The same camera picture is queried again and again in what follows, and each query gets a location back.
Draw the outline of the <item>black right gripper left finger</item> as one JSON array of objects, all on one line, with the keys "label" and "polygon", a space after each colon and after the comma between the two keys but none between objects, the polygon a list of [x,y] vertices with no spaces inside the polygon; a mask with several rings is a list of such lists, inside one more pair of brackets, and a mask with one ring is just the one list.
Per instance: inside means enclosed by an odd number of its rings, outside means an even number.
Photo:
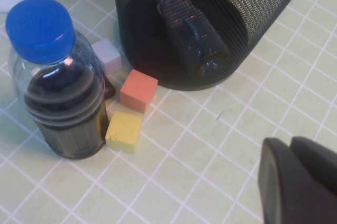
[{"label": "black right gripper left finger", "polygon": [[258,185],[264,223],[336,223],[336,191],[317,182],[278,138],[263,141]]}]

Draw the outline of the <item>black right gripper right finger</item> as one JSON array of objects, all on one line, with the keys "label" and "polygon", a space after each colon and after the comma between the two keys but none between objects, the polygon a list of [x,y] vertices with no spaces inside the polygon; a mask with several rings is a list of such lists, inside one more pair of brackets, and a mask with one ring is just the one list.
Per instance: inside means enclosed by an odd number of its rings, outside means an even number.
[{"label": "black right gripper right finger", "polygon": [[336,152],[305,137],[293,137],[290,149],[317,182],[336,191]]}]

